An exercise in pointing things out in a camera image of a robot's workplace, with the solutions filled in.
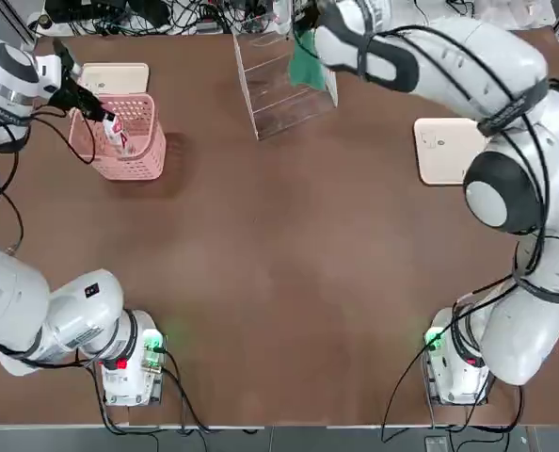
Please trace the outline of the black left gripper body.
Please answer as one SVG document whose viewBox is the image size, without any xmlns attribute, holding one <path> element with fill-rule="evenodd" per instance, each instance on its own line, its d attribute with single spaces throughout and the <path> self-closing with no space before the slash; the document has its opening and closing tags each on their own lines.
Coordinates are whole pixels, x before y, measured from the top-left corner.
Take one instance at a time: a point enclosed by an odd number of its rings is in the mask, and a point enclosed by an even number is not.
<svg viewBox="0 0 559 452">
<path fill-rule="evenodd" d="M 47 104 L 55 108 L 78 108 L 79 97 L 76 81 L 71 77 L 62 80 L 60 88 L 49 98 Z"/>
</svg>

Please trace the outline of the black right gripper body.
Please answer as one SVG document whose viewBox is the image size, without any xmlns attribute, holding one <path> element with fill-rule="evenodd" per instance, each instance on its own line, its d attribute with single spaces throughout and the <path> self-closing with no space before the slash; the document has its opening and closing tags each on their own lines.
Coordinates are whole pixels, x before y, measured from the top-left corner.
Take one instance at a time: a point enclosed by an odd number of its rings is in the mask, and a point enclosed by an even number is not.
<svg viewBox="0 0 559 452">
<path fill-rule="evenodd" d="M 326 4 L 325 0 L 295 0 L 294 31 L 305 32 L 314 29 Z"/>
</svg>

